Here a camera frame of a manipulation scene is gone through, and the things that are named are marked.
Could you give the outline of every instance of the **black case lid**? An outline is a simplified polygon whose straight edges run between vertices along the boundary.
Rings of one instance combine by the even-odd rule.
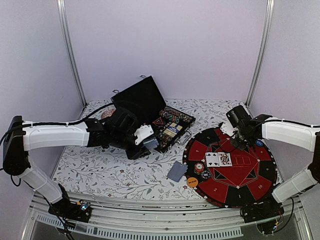
[[[152,76],[119,92],[111,100],[113,102],[126,101],[119,102],[115,106],[125,108],[135,114],[140,125],[152,123],[159,117],[160,110],[166,107],[166,102]]]

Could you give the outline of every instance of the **orange poker chip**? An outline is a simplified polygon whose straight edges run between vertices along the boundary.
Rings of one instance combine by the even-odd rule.
[[[195,188],[198,185],[198,179],[196,179],[195,177],[189,177],[186,181],[186,184],[190,188]]]

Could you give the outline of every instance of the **white floral tablecloth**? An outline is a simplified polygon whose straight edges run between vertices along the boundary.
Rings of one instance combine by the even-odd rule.
[[[189,129],[194,136],[201,130],[217,127],[226,120],[226,112],[240,101],[230,100],[181,100],[170,99],[167,104],[196,118]],[[83,117],[108,103],[91,101]],[[100,119],[101,110],[94,117]],[[182,136],[181,142],[188,138]],[[61,183],[67,191],[95,196],[143,199],[143,200],[189,200],[201,197],[187,187],[186,177],[180,182],[167,178],[175,161],[182,162],[182,146],[176,143],[167,153],[153,151],[151,155],[128,160],[124,150],[110,147],[87,148],[68,146],[58,163],[53,180]]]

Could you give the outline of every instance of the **metal frame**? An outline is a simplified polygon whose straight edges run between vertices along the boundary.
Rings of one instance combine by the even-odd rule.
[[[69,195],[71,201],[77,201],[80,198],[91,201],[93,208],[89,223],[77,222],[74,231],[95,237],[107,237],[107,239],[124,239],[123,236],[120,237],[124,234],[133,236],[131,239],[143,239],[143,236],[145,236],[144,239],[151,239],[153,236],[155,240],[160,240],[160,237],[171,239],[171,236],[176,240],[182,240],[184,236],[185,239],[197,236],[194,239],[198,240],[230,239],[242,236],[241,227],[274,219],[244,223],[238,209],[219,208],[208,204],[204,199],[154,201],[93,197],[71,192]],[[284,202],[283,207],[284,215],[289,215],[292,207],[291,201]],[[30,239],[36,221],[61,228],[57,218],[48,214],[47,211],[46,201],[36,193],[28,211],[28,222],[23,231],[23,240]],[[312,240],[299,197],[294,198],[294,217],[301,238]]]
[[[261,39],[261,45],[259,49],[259,55],[258,59],[255,65],[250,89],[248,96],[246,98],[245,104],[250,107],[254,98],[254,94],[257,88],[258,80],[259,80],[259,75],[262,67],[262,63],[264,60],[264,55],[266,51],[266,46],[268,42],[268,37],[269,37],[269,32],[271,28],[271,22],[272,22],[272,16],[274,12],[274,5],[275,5],[275,0],[267,0],[266,4],[266,12],[265,12],[265,18],[264,18],[264,26],[263,26],[263,32],[262,32],[262,39]]]
[[[69,32],[68,21],[67,21],[67,13],[66,13],[66,7],[65,7],[65,0],[57,0],[57,5],[58,5],[62,34],[65,42],[66,51],[68,53],[68,58],[70,61],[72,74],[75,81],[75,86],[79,94],[81,103],[85,107],[87,105],[87,100],[86,100],[84,89],[80,81],[76,59],[75,59],[74,51],[71,44],[70,32]]]

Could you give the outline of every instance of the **blue poker chip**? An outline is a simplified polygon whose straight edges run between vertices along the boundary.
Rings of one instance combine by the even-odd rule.
[[[261,140],[257,140],[255,141],[255,145],[257,145],[258,147],[263,147],[264,143]]]

